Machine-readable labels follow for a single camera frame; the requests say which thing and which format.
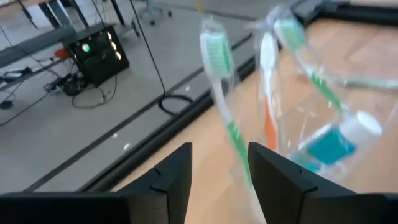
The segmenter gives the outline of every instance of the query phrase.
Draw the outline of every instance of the electronic device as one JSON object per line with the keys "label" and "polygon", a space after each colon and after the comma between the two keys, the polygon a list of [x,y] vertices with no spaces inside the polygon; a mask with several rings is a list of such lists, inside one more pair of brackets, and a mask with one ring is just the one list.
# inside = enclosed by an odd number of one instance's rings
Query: electronic device
{"label": "electronic device", "polygon": [[4,194],[0,223],[181,224],[191,178],[192,144],[185,143],[117,192]]}
{"label": "electronic device", "polygon": [[129,67],[129,60],[111,24],[95,24],[64,39],[63,45],[83,77],[95,86]]}
{"label": "electronic device", "polygon": [[4,72],[4,74],[0,77],[0,81],[10,83],[18,78],[28,75],[32,73],[32,69],[30,67],[26,68],[12,68]]}
{"label": "electronic device", "polygon": [[267,224],[398,223],[398,194],[357,194],[254,142],[248,159]]}

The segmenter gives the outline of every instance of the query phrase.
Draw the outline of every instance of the toothbrush handle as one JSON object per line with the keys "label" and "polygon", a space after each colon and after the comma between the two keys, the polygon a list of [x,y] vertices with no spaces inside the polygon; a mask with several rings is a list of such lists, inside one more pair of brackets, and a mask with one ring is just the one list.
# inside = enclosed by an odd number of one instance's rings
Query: toothbrush handle
{"label": "toothbrush handle", "polygon": [[266,135],[267,147],[271,150],[277,150],[277,130],[275,124],[271,118],[271,108],[269,106],[269,99],[265,99],[265,121],[264,121],[264,132]]}
{"label": "toothbrush handle", "polygon": [[232,145],[243,165],[245,178],[248,184],[252,186],[248,162],[248,151],[246,150],[246,144],[244,143],[243,137],[238,129],[238,126],[234,122],[230,122],[227,125],[227,130]]}
{"label": "toothbrush handle", "polygon": [[332,105],[340,111],[343,111],[343,104],[340,99],[333,93],[329,88],[325,79],[319,77],[315,72],[311,75],[312,83],[318,88],[318,90],[326,97]]}

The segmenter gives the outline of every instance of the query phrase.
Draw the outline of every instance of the table surface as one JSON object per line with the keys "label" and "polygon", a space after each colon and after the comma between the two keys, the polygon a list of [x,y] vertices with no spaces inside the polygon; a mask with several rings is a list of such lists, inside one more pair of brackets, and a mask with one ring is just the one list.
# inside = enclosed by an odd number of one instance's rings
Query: table surface
{"label": "table surface", "polygon": [[367,5],[367,6],[385,6],[398,7],[396,0],[351,0],[352,4]]}
{"label": "table surface", "polygon": [[[30,7],[48,1],[50,0],[24,0],[22,3],[25,7]],[[0,5],[0,17],[9,16],[12,13],[20,10],[22,10],[22,7],[17,1],[10,1],[8,4]]]}
{"label": "table surface", "polygon": [[[321,54],[327,54],[326,61],[335,70],[368,72],[385,77],[393,76],[398,70],[398,63],[394,60],[398,56],[397,29],[322,19],[312,24],[307,33]],[[282,112],[286,113],[313,95],[315,90],[309,82],[297,76],[298,69],[285,52],[281,53],[280,64],[284,81]],[[240,114],[237,122],[247,142],[257,141],[261,136],[261,127],[257,124],[257,75],[255,72],[249,76],[232,92],[233,110]],[[364,101],[366,97],[378,95],[382,99],[381,105],[398,99],[390,93],[383,94],[364,89],[350,90],[348,98]],[[368,110],[380,112],[377,108]],[[391,123],[377,150],[371,151],[371,155],[339,183],[357,192],[398,192],[398,179],[391,178],[398,172],[398,151],[393,147],[398,144],[394,137],[396,129],[398,122]],[[234,185],[230,175],[235,160],[215,107],[203,113],[113,190],[135,180],[185,142],[193,143],[192,188],[185,223],[245,223],[235,212]]]}

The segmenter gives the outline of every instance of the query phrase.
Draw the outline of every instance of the desk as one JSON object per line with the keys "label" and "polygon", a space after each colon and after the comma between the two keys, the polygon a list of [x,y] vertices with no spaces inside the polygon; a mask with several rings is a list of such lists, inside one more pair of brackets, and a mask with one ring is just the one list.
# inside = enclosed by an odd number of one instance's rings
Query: desk
{"label": "desk", "polygon": [[[22,1],[22,3],[25,7],[30,7],[30,6],[38,5],[40,3],[46,3],[48,1],[50,1],[50,0],[25,0],[25,1]],[[21,5],[17,1],[12,0],[9,3],[0,6],[0,16],[6,17],[16,11],[21,11],[21,10],[22,10]]]}
{"label": "desk", "polygon": [[[59,4],[58,4],[58,2],[56,0],[22,0],[21,2],[22,2],[22,4],[24,5],[25,8],[28,8],[28,7],[31,7],[31,6],[34,6],[34,5],[39,5],[39,7],[43,11],[43,13],[47,17],[47,19],[54,26],[54,28],[58,28],[58,27],[61,26],[59,24],[59,22],[61,22],[61,24],[63,26],[69,26],[70,25],[68,16],[61,9],[61,7],[59,6]],[[77,12],[81,22],[83,23],[83,25],[87,28],[89,25],[88,25],[84,15],[83,15],[83,13],[80,11],[80,8],[78,7],[76,1],[75,0],[70,0],[70,3],[72,5],[72,7],[74,8],[74,10],[76,10],[76,12]],[[14,13],[16,11],[21,11],[21,10],[23,10],[23,8],[18,3],[18,1],[12,0],[9,3],[3,4],[3,5],[0,6],[0,17],[6,17],[6,16],[9,16],[9,15],[11,15],[12,13]]]}
{"label": "desk", "polygon": [[[398,56],[398,51],[395,50],[398,46],[397,29],[322,19],[312,24],[307,32],[311,43],[321,53],[328,54],[328,64],[332,68],[383,75],[391,75],[398,70],[398,63],[391,58],[392,55],[395,58]],[[282,52],[280,62],[285,81],[282,111],[286,112],[308,98],[314,89],[309,82],[297,78],[297,67],[285,52]],[[239,93],[235,106],[244,108],[246,113],[238,118],[246,141],[257,140],[261,133],[256,124],[256,75],[247,77],[233,93]],[[369,96],[368,90],[350,90],[349,93],[349,97],[364,101],[365,96]],[[387,96],[383,100],[396,99],[398,96],[393,99]],[[377,150],[373,150],[352,175],[340,184],[357,192],[398,192],[398,180],[392,178],[398,172],[398,151],[394,149],[398,145],[394,133],[397,130],[398,122],[395,121],[390,124]],[[185,223],[238,223],[239,219],[230,203],[233,188],[229,171],[234,159],[229,156],[228,152],[232,149],[215,107],[203,113],[113,190],[120,189],[142,175],[184,142],[193,143],[192,188]]]}

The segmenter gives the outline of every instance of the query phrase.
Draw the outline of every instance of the black cable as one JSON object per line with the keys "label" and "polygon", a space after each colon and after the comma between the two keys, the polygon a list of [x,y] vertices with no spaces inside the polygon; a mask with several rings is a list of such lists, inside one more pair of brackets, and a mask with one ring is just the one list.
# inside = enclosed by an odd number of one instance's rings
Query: black cable
{"label": "black cable", "polygon": [[6,38],[6,40],[8,41],[8,44],[10,45],[10,47],[12,47],[12,43],[10,41],[10,39],[8,39],[8,36],[6,35],[6,31],[4,31],[4,29],[2,28],[2,26],[0,26],[1,32],[3,34],[3,36]]}
{"label": "black cable", "polygon": [[23,84],[23,82],[20,82],[20,84],[18,84],[18,86],[15,87],[15,89],[12,90],[12,91],[10,92],[10,95],[7,96],[6,99],[4,99],[1,103],[4,103],[5,101],[7,101],[12,95],[14,95],[14,97],[16,98],[16,96],[15,96],[15,91],[17,91],[17,89],[18,89],[22,84]]}
{"label": "black cable", "polygon": [[[0,30],[2,31],[4,37],[7,39],[7,41],[9,42],[10,47],[14,47],[14,48],[17,49],[17,50],[20,50],[20,51],[21,51],[22,53],[24,53],[26,56],[30,57],[32,60],[34,60],[35,62],[37,62],[42,68],[45,68],[45,67],[40,63],[40,61],[37,60],[36,58],[33,58],[33,56],[31,56],[30,53],[28,53],[28,52],[26,52],[25,50],[20,49],[20,48],[18,48],[18,47],[16,47],[16,46],[13,46],[12,43],[11,43],[11,41],[9,40],[9,38],[8,38],[8,36],[7,36],[7,34],[6,34],[6,32],[5,32],[4,29],[2,28],[2,26],[0,26]],[[53,71],[51,68],[47,68],[46,71],[51,72],[53,75],[57,76],[57,78],[60,78],[60,75],[59,75],[57,72]],[[8,100],[12,95],[15,96],[15,91],[16,91],[23,83],[24,83],[24,81],[20,82],[20,84],[18,84],[18,86],[15,87],[15,89],[11,92],[11,94],[10,94],[2,103],[6,102],[6,100]],[[25,111],[29,110],[31,107],[33,107],[34,105],[36,105],[38,102],[42,101],[49,93],[50,93],[50,92],[47,92],[44,96],[42,96],[41,98],[39,98],[37,101],[35,101],[35,102],[32,103],[31,105],[29,105],[28,107],[26,107],[25,109],[23,109],[22,111],[20,111],[18,114],[16,114],[16,115],[14,115],[13,117],[9,118],[7,121],[1,123],[1,124],[0,124],[0,127],[6,125],[6,124],[9,123],[10,121],[12,121],[13,119],[17,118],[19,115],[21,115],[22,113],[24,113]]]}
{"label": "black cable", "polygon": [[17,96],[16,96],[13,92],[11,92],[11,91],[3,90],[3,91],[1,91],[0,93],[8,93],[8,94],[10,94],[11,96],[13,96],[12,100],[10,100],[10,101],[14,101],[14,100],[16,100],[16,98],[17,98]]}
{"label": "black cable", "polygon": [[133,3],[132,3],[131,0],[130,0],[130,3],[131,3],[132,10],[134,11],[134,15],[136,15],[138,28],[139,28],[139,30],[141,31],[142,38],[144,39],[145,45],[146,45],[146,47],[148,48],[148,52],[149,52],[149,55],[150,55],[150,59],[152,60],[152,63],[154,64],[156,74],[157,74],[157,76],[159,77],[159,80],[160,80],[160,84],[162,84],[163,96],[165,96],[165,95],[166,95],[166,88],[164,87],[163,79],[162,79],[162,77],[160,76],[160,72],[159,72],[159,69],[157,68],[157,65],[156,65],[156,62],[155,62],[155,58],[154,58],[154,56],[153,56],[153,54],[152,54],[152,51],[150,50],[150,47],[149,47],[148,41],[147,41],[147,39],[146,39],[146,37],[145,37],[144,31],[142,30],[141,23],[139,22],[139,18],[138,18],[138,16],[137,16],[138,14],[137,14],[136,8],[134,7],[134,5],[133,5]]}
{"label": "black cable", "polygon": [[97,5],[95,4],[94,0],[91,0],[91,2],[93,3],[95,10],[97,11],[98,15],[99,15],[99,19],[101,19],[102,25],[104,26],[104,29],[106,28],[104,20],[102,19],[101,13],[97,8]]}
{"label": "black cable", "polygon": [[17,118],[19,115],[21,115],[23,112],[29,110],[31,107],[33,107],[34,105],[36,105],[38,102],[42,101],[49,93],[46,93],[44,96],[42,96],[41,98],[39,98],[38,100],[36,100],[34,103],[32,103],[31,105],[29,105],[28,107],[26,107],[25,109],[23,109],[22,111],[20,111],[18,114],[15,114],[12,118],[8,119],[7,121],[3,122],[0,124],[0,127],[3,127],[4,125],[6,125],[7,123],[9,123],[10,121],[12,121],[13,119]]}
{"label": "black cable", "polygon": [[134,11],[134,15],[136,16],[138,28],[141,31],[142,38],[144,39],[145,45],[148,48],[148,52],[149,52],[150,58],[152,59],[152,63],[154,64],[156,74],[159,77],[160,84],[162,85],[162,88],[163,88],[163,95],[160,98],[160,100],[157,102],[157,106],[162,111],[164,111],[165,113],[167,113],[167,114],[169,114],[171,116],[176,116],[176,115],[178,115],[178,113],[174,113],[171,110],[168,110],[168,109],[166,109],[164,107],[164,105],[163,105],[164,100],[166,100],[167,98],[174,98],[174,99],[178,99],[178,100],[182,100],[182,101],[187,101],[187,102],[189,102],[189,104],[191,104],[191,103],[193,103],[193,99],[191,99],[189,96],[185,96],[185,95],[178,95],[178,94],[171,94],[170,95],[170,94],[166,93],[166,88],[164,86],[164,82],[163,82],[162,76],[160,76],[160,72],[159,72],[159,69],[157,68],[157,65],[156,65],[156,62],[155,62],[155,58],[154,58],[154,56],[152,54],[152,51],[150,50],[148,41],[147,41],[147,39],[145,37],[145,33],[142,30],[141,23],[139,22],[139,18],[138,18],[138,14],[137,14],[136,8],[134,7],[134,4],[132,3],[132,0],[130,0],[129,2],[131,4],[132,10]]}
{"label": "black cable", "polygon": [[[68,75],[68,74],[72,74],[72,70],[73,70],[73,67],[74,67],[75,65],[76,65],[76,63],[75,63],[74,61],[73,61],[72,64],[70,64],[70,68],[68,69],[67,75]],[[58,76],[57,76],[56,79],[55,79],[54,81],[45,84],[45,85],[43,86],[43,89],[44,89],[46,92],[50,92],[50,91],[56,90],[56,88],[54,88],[54,87],[57,86],[57,85],[59,84],[59,81],[60,81],[61,79],[62,79],[61,77],[58,77]]]}
{"label": "black cable", "polygon": [[101,0],[101,5],[102,5],[102,13],[104,14],[104,20],[105,20],[105,22],[106,22],[106,21],[107,21],[107,18],[106,18],[106,14],[105,14],[104,1],[102,1],[102,0]]}
{"label": "black cable", "polygon": [[97,24],[97,14],[95,14],[95,21],[94,21],[94,24]]}
{"label": "black cable", "polygon": [[75,99],[76,99],[76,97],[77,97],[78,95],[84,93],[84,91],[82,91],[81,93],[77,94],[76,96],[74,96],[74,97],[72,98],[72,106],[73,106],[74,108],[78,108],[78,109],[89,109],[89,110],[90,110],[90,109],[94,109],[94,108],[97,108],[97,107],[99,107],[99,106],[103,106],[103,105],[109,103],[109,102],[114,98],[114,96],[115,96],[115,94],[116,94],[116,90],[118,89],[118,74],[116,74],[116,75],[114,76],[114,89],[113,89],[113,93],[112,93],[111,97],[107,98],[106,95],[105,95],[105,93],[104,93],[104,91],[103,91],[101,88],[96,88],[96,89],[99,90],[99,91],[101,92],[101,97],[102,97],[102,102],[101,102],[101,103],[97,103],[97,104],[91,105],[91,106],[78,106],[78,105],[76,105]]}

